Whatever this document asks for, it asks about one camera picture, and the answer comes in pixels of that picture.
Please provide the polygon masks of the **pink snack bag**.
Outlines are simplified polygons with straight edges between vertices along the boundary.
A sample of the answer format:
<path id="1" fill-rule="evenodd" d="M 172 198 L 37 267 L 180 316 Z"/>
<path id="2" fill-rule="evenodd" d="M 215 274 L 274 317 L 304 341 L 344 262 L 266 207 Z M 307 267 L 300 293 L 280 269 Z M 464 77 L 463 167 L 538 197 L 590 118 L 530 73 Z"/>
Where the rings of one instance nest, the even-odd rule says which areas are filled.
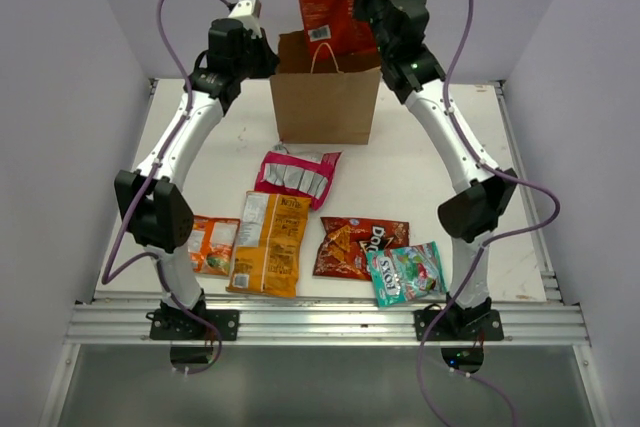
<path id="1" fill-rule="evenodd" d="M 260 165 L 254 190 L 308 198 L 319 210 L 333 184 L 341 152 L 291 153 L 283 144 L 269 150 Z"/>

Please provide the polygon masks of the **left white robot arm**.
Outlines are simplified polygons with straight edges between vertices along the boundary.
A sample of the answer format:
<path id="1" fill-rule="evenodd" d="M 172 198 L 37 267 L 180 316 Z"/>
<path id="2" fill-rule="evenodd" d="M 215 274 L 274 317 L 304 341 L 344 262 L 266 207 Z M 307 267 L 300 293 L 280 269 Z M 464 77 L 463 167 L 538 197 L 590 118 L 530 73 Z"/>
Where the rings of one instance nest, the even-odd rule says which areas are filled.
<path id="1" fill-rule="evenodd" d="M 255 15 L 231 14 L 211 23 L 205 61 L 196 63 L 178 109 L 151 153 L 114 181 L 122 224 L 155 261 L 163 302 L 178 309 L 172 326 L 185 339 L 201 337 L 207 314 L 187 251 L 194 214 L 183 196 L 189 170 L 204 141 L 221 122 L 246 79 L 267 79 L 279 62 Z"/>

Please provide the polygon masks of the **red Doritos bag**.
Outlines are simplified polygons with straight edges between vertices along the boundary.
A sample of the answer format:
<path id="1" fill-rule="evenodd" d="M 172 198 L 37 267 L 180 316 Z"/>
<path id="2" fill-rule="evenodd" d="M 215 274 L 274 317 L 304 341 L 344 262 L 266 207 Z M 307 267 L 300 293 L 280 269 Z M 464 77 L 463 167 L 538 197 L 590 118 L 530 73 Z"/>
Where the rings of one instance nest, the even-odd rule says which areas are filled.
<path id="1" fill-rule="evenodd" d="M 367 255 L 407 247 L 410 224 L 405 221 L 357 217 L 322 217 L 325 237 L 318 248 L 313 275 L 370 281 Z"/>

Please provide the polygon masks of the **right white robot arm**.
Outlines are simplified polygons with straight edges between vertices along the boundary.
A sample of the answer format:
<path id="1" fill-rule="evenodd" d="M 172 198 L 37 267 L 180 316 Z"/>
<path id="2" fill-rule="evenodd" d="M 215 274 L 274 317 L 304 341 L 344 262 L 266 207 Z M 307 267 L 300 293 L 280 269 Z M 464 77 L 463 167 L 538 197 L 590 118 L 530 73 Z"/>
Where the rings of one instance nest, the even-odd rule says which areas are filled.
<path id="1" fill-rule="evenodd" d="M 381 62 L 382 78 L 428 134 L 449 174 L 454 196 L 437 209 L 451 237 L 453 278 L 445 316 L 451 336 L 468 339 L 491 309 L 488 257 L 480 247 L 497 228 L 515 191 L 481 145 L 451 97 L 446 75 L 424 43 L 427 0 L 354 0 L 353 16 L 368 24 Z"/>

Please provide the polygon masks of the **brown paper bag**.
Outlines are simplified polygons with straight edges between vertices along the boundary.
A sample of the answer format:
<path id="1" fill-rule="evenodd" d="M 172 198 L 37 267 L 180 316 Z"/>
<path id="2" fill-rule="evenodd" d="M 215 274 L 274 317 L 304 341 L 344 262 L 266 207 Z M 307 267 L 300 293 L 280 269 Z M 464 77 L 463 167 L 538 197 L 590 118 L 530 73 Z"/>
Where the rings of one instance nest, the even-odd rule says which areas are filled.
<path id="1" fill-rule="evenodd" d="M 278 56 L 270 87 L 282 142 L 369 142 L 381 82 L 377 53 L 336 56 L 325 42 L 310 53 L 299 31 L 280 36 Z"/>

